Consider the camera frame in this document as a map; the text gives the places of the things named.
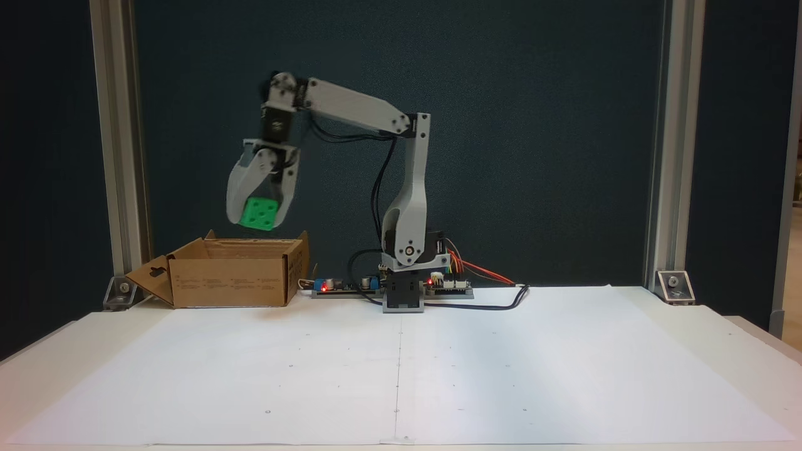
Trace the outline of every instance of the green cube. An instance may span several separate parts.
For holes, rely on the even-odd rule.
[[[248,197],[240,225],[250,229],[271,231],[276,221],[278,202],[265,197]]]

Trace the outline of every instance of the circuit board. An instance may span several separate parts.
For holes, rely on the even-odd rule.
[[[383,280],[378,277],[363,277],[359,287],[362,294],[373,299],[384,296]],[[309,288],[312,298],[352,299],[361,296],[353,284],[343,282],[340,278],[318,278]],[[421,281],[420,290],[426,300],[473,299],[473,288],[469,281],[452,280],[440,272],[433,272],[428,280]]]

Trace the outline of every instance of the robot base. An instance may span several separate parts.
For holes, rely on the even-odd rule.
[[[423,292],[418,271],[391,272],[387,275],[382,300],[384,313],[423,312]]]

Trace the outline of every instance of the cardboard box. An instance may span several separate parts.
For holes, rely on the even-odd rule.
[[[214,231],[127,277],[173,308],[281,307],[309,271],[309,238],[217,239]]]

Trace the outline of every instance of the aluminum frame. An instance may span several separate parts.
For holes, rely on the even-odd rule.
[[[152,256],[132,0],[90,0],[111,260],[121,276]]]
[[[791,90],[791,111],[788,117],[788,148],[785,160],[783,203],[780,211],[780,238],[777,242],[777,263],[774,272],[774,294],[772,314],[768,320],[768,331],[777,338],[783,336],[783,297],[785,278],[788,272],[788,245],[791,238],[794,184],[796,182],[796,154],[799,152],[800,121],[802,121],[802,1],[796,19],[796,60]]]
[[[702,67],[704,0],[666,3],[643,286],[684,270]]]

